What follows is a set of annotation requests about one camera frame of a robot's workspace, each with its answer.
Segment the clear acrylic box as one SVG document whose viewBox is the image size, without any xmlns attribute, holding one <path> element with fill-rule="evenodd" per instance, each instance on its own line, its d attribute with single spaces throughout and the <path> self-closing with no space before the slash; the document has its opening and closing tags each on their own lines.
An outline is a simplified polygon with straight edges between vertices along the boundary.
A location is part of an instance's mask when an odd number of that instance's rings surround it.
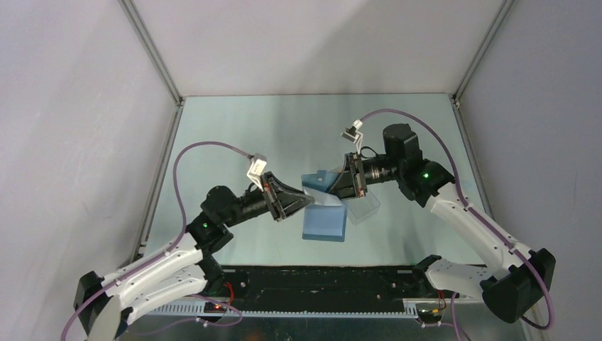
<svg viewBox="0 0 602 341">
<path fill-rule="evenodd" d="M 381 203 L 372 192 L 368 192 L 363 197 L 347 200 L 346 205 L 349 221 L 354 225 L 358 225 L 375 215 Z"/>
</svg>

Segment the blue card holder wallet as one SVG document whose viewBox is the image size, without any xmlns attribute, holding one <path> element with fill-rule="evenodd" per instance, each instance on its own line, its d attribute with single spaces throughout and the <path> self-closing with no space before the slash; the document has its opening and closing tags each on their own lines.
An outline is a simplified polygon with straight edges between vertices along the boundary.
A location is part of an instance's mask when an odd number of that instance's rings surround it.
<svg viewBox="0 0 602 341">
<path fill-rule="evenodd" d="M 301 175 L 302 189 L 314 198 L 314 204 L 305 208 L 302 238 L 322 242 L 343 242 L 346 229 L 346 204 L 327 194 L 339 172 L 318 170 Z"/>
</svg>

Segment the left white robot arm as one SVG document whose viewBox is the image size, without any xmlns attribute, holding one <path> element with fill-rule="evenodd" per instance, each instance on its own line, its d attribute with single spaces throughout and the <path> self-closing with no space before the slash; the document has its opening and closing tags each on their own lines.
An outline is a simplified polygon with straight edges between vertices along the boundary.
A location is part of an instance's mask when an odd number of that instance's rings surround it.
<svg viewBox="0 0 602 341">
<path fill-rule="evenodd" d="M 213 187 L 192 221 L 159 249 L 114 272 L 81 276 L 74 299 L 74 320 L 88 340 L 115 340 L 140 317 L 167 303 L 223 290 L 224 271 L 213 257 L 233 239 L 230 228 L 261 215 L 276 222 L 314 204 L 306 190 L 284 184 L 265 171 L 265 159 L 250 158 L 247 176 L 254 189 L 235 195 Z"/>
</svg>

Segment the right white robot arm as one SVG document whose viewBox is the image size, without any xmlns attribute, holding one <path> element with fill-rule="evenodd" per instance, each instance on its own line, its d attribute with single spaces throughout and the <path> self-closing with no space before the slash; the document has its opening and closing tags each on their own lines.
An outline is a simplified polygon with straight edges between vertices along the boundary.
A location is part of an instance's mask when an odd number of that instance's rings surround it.
<svg viewBox="0 0 602 341">
<path fill-rule="evenodd" d="M 477 298 L 499 319 L 515 323 L 539 300 L 549 298 L 556 259 L 519 242 L 461 193 L 445 167 L 424 158 L 409 124 L 383 130 L 384 153 L 364 158 L 360 120 L 342 133 L 356 146 L 327 192 L 339 199 L 364 197 L 368 186 L 394 181 L 401 193 L 438 216 L 476 252 L 483 266 L 457 264 L 431 255 L 413 269 L 413 288 L 423 297 L 438 290 Z"/>
</svg>

